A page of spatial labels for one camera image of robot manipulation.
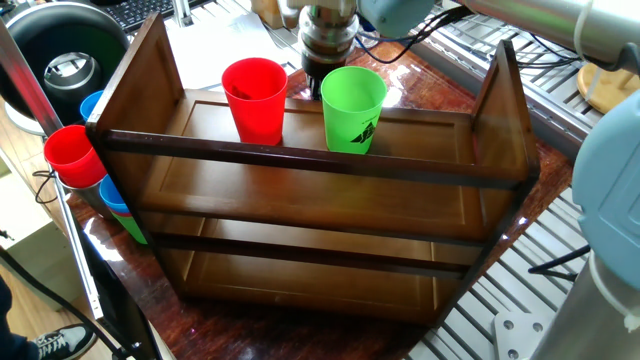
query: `shelf board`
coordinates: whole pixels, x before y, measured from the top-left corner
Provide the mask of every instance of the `shelf board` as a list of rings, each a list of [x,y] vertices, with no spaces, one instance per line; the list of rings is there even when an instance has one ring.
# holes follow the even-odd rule
[[[141,212],[150,231],[432,260],[433,244],[276,225]],[[469,247],[459,249],[476,250]],[[455,279],[160,247],[194,297],[317,308],[432,323]]]
[[[186,90],[166,130],[239,142],[224,94]],[[470,115],[384,109],[369,154],[473,164]],[[287,100],[281,146],[326,151],[322,105]],[[156,156],[141,210],[482,245],[476,188]]]

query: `black cable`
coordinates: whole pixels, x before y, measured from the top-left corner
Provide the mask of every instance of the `black cable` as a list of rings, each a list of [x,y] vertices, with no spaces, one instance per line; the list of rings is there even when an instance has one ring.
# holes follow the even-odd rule
[[[544,263],[542,265],[538,265],[538,266],[534,266],[531,269],[529,269],[529,274],[539,274],[540,272],[544,271],[544,270],[549,270],[552,267],[556,267],[558,265],[562,265],[566,262],[569,262],[573,259],[579,258],[582,255],[588,254],[589,251],[591,251],[591,247],[589,245],[585,245],[583,247],[581,247],[578,250],[572,251],[570,253],[568,253],[567,255],[563,255],[555,260],[551,260],[547,263]]]
[[[65,309],[69,310],[73,315],[75,315],[80,321],[82,321],[87,327],[89,327],[95,334],[98,336],[100,340],[109,348],[109,351],[113,353],[113,356],[118,359],[126,359],[125,356],[121,355],[120,350],[107,338],[96,324],[91,322],[80,310],[76,309],[73,305],[71,305],[67,300],[60,297],[60,295],[54,293],[48,287],[44,286],[41,282],[36,280],[25,268],[22,267],[9,253],[0,247],[0,258],[4,260],[10,268],[12,268],[18,275],[20,275],[29,285],[36,288],[36,290],[40,291],[47,297],[51,298],[53,301],[62,305]]]
[[[556,68],[559,66],[564,66],[564,65],[569,65],[575,61],[578,61],[580,59],[577,60],[571,60],[571,59],[565,59],[565,60],[558,60],[558,61],[554,61],[554,62],[544,62],[544,63],[536,63],[536,62],[521,62],[518,61],[518,67],[519,68],[530,68],[530,69],[552,69],[552,68]]]
[[[568,280],[571,282],[576,282],[576,279],[578,278],[578,274],[574,274],[574,273],[564,274],[561,272],[551,271],[551,270],[542,270],[541,272],[538,273],[538,275],[553,276],[553,277]]]
[[[371,56],[371,58],[373,58],[374,60],[376,60],[379,63],[382,64],[391,64],[393,62],[396,62],[398,59],[400,59],[404,54],[407,53],[407,51],[409,51],[409,49],[411,49],[411,47],[413,45],[415,45],[416,43],[419,43],[421,41],[423,41],[424,39],[426,39],[427,37],[429,37],[431,35],[431,33],[433,33],[435,30],[446,26],[448,24],[454,23],[456,21],[461,20],[462,18],[468,16],[468,15],[472,15],[473,13],[471,12],[471,10],[469,10],[468,8],[464,7],[464,6],[460,6],[457,8],[453,8],[447,11],[443,11],[440,14],[432,17],[431,19],[429,19],[429,21],[425,22],[424,25],[422,26],[422,28],[418,31],[417,34],[413,35],[413,36],[408,36],[406,38],[400,38],[399,40],[402,41],[401,39],[406,39],[409,40],[411,39],[411,41],[409,41],[409,43],[404,47],[404,49],[398,54],[396,55],[393,59],[391,60],[383,60],[378,58],[377,56],[373,55],[371,53],[371,51],[369,51],[369,49],[367,49],[363,44],[362,44],[362,40],[360,40],[360,38],[356,35],[355,36],[355,40],[356,42],[360,45],[360,47],[362,47],[362,49],[367,53],[367,55]]]
[[[46,170],[38,170],[35,171],[33,174],[31,174],[33,177],[45,177],[46,179],[44,180],[44,182],[42,184],[40,184],[40,187],[38,188],[38,191],[36,191],[36,202],[38,204],[41,205],[45,205],[51,202],[54,202],[58,199],[58,197],[54,197],[51,200],[47,200],[44,201],[42,199],[40,199],[40,192],[42,192],[42,189],[44,189],[44,186],[47,185],[47,183],[49,182],[49,180],[53,179],[56,177],[55,172],[53,170],[51,170],[51,172],[46,171]]]
[[[536,34],[533,33],[529,33],[529,35],[531,35],[531,37],[538,43],[540,44],[543,48],[547,49],[550,53],[556,55],[559,58],[565,59],[565,60],[573,60],[573,61],[578,61],[580,60],[579,57],[569,57],[566,55],[562,55],[560,53],[558,53],[557,51],[553,50],[550,46],[548,46],[547,44],[545,44],[544,42],[542,42],[542,40],[540,40],[540,38],[538,38],[538,36],[536,36]]]

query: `stacked cups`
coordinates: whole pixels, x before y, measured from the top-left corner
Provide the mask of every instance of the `stacked cups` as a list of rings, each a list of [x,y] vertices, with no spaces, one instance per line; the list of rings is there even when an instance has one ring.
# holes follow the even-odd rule
[[[124,200],[122,200],[122,196],[120,196],[109,175],[107,175],[104,180],[102,180],[102,184],[100,184],[100,196],[116,220],[124,226],[129,234],[140,244],[146,244],[147,240],[145,240],[144,235],[142,235],[138,224],[136,224],[136,221],[131,216],[129,208],[127,208]]]
[[[44,157],[64,187],[105,219],[113,218],[99,194],[107,171],[85,135],[84,126],[71,125],[53,133],[44,144]]]

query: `cup rim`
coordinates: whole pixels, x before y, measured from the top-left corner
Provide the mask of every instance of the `cup rim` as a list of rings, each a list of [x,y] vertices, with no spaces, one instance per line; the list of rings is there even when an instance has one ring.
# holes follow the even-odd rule
[[[242,99],[242,98],[239,98],[239,97],[237,97],[237,96],[235,96],[235,95],[231,94],[230,92],[228,92],[228,91],[227,91],[227,88],[224,86],[224,76],[225,76],[225,74],[227,73],[227,71],[228,71],[231,67],[233,67],[233,66],[235,66],[235,65],[237,65],[237,64],[243,63],[243,62],[248,61],[248,60],[256,60],[256,59],[257,59],[257,60],[265,60],[265,61],[268,61],[268,62],[271,62],[271,63],[273,63],[273,64],[278,65],[278,67],[279,67],[279,68],[280,68],[280,70],[282,71],[282,74],[284,74],[284,84],[282,85],[282,89],[278,90],[278,91],[277,91],[275,94],[273,94],[272,96],[269,96],[268,98],[264,98],[264,99],[260,99],[260,100],[247,100],[247,99]],[[231,97],[231,98],[233,98],[233,99],[240,100],[240,101],[246,101],[246,102],[258,102],[258,101],[265,101],[265,100],[273,99],[273,98],[277,97],[278,95],[280,95],[283,91],[286,91],[286,90],[287,90],[287,85],[289,84],[289,76],[287,76],[287,72],[286,72],[286,71],[284,71],[284,68],[282,67],[282,65],[278,64],[277,62],[275,62],[275,61],[273,61],[273,60],[270,60],[270,59],[261,58],[261,57],[251,57],[251,58],[246,58],[246,59],[238,60],[238,61],[234,62],[233,64],[229,65],[226,69],[224,69],[224,72],[222,73],[222,77],[220,78],[220,84],[222,85],[222,89],[224,90],[224,93],[225,93],[227,96],[230,96],[230,97]]]
[[[327,76],[324,77],[324,79],[322,80],[322,84],[320,85],[320,94],[322,95],[322,92],[323,92],[323,89],[324,89],[324,84],[327,83],[327,79],[330,76],[335,75],[335,74],[337,74],[337,73],[339,73],[341,71],[348,71],[348,70],[354,70],[354,69],[358,69],[358,71],[363,71],[364,70],[365,72],[368,72],[368,73],[371,73],[371,74],[375,75],[376,79],[379,80],[382,83],[382,85],[384,86],[385,92],[387,92],[389,90],[389,88],[387,88],[387,84],[385,84],[385,82],[384,82],[384,79],[382,79],[382,77],[377,72],[375,72],[375,71],[373,71],[371,69],[364,68],[362,66],[343,66],[343,67],[337,68],[335,70],[332,70],[329,74],[327,74]],[[346,113],[346,114],[362,114],[362,113],[365,113],[367,111],[371,111],[371,109],[374,109],[374,108],[377,108],[379,106],[382,106],[382,104],[384,103],[385,98],[386,98],[386,96],[383,97],[382,100],[380,100],[380,102],[378,104],[376,104],[375,106],[372,106],[370,109],[362,110],[362,111],[342,110],[339,107],[333,105],[324,96],[322,96],[322,101],[326,102],[327,105],[331,106],[332,108],[340,110],[341,112]]]
[[[67,188],[69,190],[84,190],[84,189],[88,189],[90,187],[94,187],[94,186],[97,185],[98,186],[98,191],[99,191],[100,190],[99,189],[100,183],[102,183],[102,180],[104,180],[104,178],[107,177],[107,175],[105,175],[102,179],[96,181],[95,183],[93,183],[93,184],[91,184],[89,186],[83,187],[83,188],[74,188],[73,186],[69,186],[69,185],[65,184],[64,180],[62,180],[62,177],[60,177],[60,174],[58,174],[58,171],[56,171],[56,177],[58,178],[58,180],[60,180],[60,184],[62,184],[63,187],[65,187],[65,188]]]

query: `shoe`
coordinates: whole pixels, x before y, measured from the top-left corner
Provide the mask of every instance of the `shoe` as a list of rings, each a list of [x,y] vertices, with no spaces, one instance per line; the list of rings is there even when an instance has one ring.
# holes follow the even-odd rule
[[[74,360],[84,355],[97,336],[87,326],[76,324],[63,327],[35,339],[39,360]]]

